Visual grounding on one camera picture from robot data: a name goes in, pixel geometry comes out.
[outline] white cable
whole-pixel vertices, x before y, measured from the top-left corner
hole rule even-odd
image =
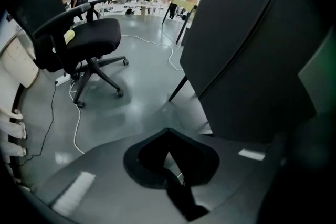
[[[168,62],[173,66],[173,68],[175,68],[175,70],[177,71],[183,71],[183,69],[178,69],[171,61],[170,61],[170,58],[172,58],[173,54],[174,54],[174,50],[171,46],[169,45],[166,45],[166,44],[163,44],[163,43],[155,43],[155,42],[151,42],[151,41],[146,41],[144,39],[142,39],[141,37],[138,37],[138,36],[130,36],[130,35],[121,35],[122,37],[136,37],[138,39],[141,39],[143,42],[147,42],[147,43],[152,43],[152,44],[155,44],[155,45],[163,45],[163,46],[166,46],[166,47],[169,47],[171,50],[172,50],[172,54],[170,54],[169,58],[168,58]]]
[[[71,90],[72,90],[72,87],[73,87],[74,85],[75,85],[75,83],[72,84],[72,85],[70,84],[70,89],[69,89],[69,95],[70,95],[70,98],[72,99],[72,101],[74,101],[74,99],[72,98],[71,93],[72,93],[72,92],[77,92],[77,91],[71,91]],[[75,145],[75,148],[78,149],[79,152],[81,152],[82,154],[84,154],[84,152],[83,152],[83,151],[76,145],[76,135],[77,135],[78,125],[79,125],[80,116],[81,116],[81,114],[80,114],[80,109],[78,108],[78,106],[76,106],[76,108],[77,108],[77,110],[78,110],[79,117],[78,117],[78,121],[77,121],[77,125],[76,125],[75,134],[74,134],[74,136],[73,136],[73,139],[74,139],[74,145]]]

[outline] chair caster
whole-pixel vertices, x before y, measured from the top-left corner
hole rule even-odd
[[[76,106],[79,107],[80,109],[83,109],[83,108],[85,108],[85,103],[81,102],[81,101],[78,101],[78,103],[76,104]]]
[[[119,90],[117,90],[117,95],[118,95],[118,97],[123,97],[124,92],[121,89],[119,89]]]

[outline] cushion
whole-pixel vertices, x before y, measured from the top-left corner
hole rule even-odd
[[[119,22],[112,18],[81,24],[73,30],[75,37],[67,48],[76,61],[110,54],[116,50],[121,39]]]

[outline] gray floor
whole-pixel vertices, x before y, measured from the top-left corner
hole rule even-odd
[[[163,32],[160,29],[162,18],[159,17],[146,16],[144,20],[140,16],[116,18],[120,22],[122,35],[137,35],[148,41],[172,46],[174,55],[171,60],[176,67],[181,67],[179,62],[182,51],[171,40],[176,40],[182,23],[167,20]],[[164,127],[195,133],[211,132],[203,109],[188,82],[173,102],[167,101],[184,76],[183,71],[174,70],[168,63],[170,52],[164,46],[122,37],[117,50],[104,56],[125,55],[130,62],[128,66],[117,62],[103,68],[124,90],[124,97],[118,98],[115,89],[96,75],[91,77],[81,96],[86,107],[81,110],[76,138],[77,145],[84,152],[102,143]],[[23,146],[28,149],[28,157],[40,151],[51,122],[50,103],[54,81],[61,74],[62,71],[41,71],[33,86],[22,95],[20,109],[28,131],[28,139],[23,142]],[[54,123],[46,138],[42,155],[20,168],[23,182],[32,190],[81,155],[73,145],[78,111],[70,99],[69,86],[70,82],[67,82],[56,89],[53,102]]]

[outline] chair backrest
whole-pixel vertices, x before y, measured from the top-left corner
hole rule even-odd
[[[181,65],[215,137],[269,143],[313,116],[298,73],[329,29],[314,0],[200,0]]]
[[[39,39],[33,33],[43,23],[65,11],[62,0],[10,0],[6,9],[31,38],[36,55],[36,65],[41,69],[55,72],[62,68],[58,56],[52,52],[53,44],[50,36]],[[71,21],[64,24],[60,31],[63,35],[70,28]]]

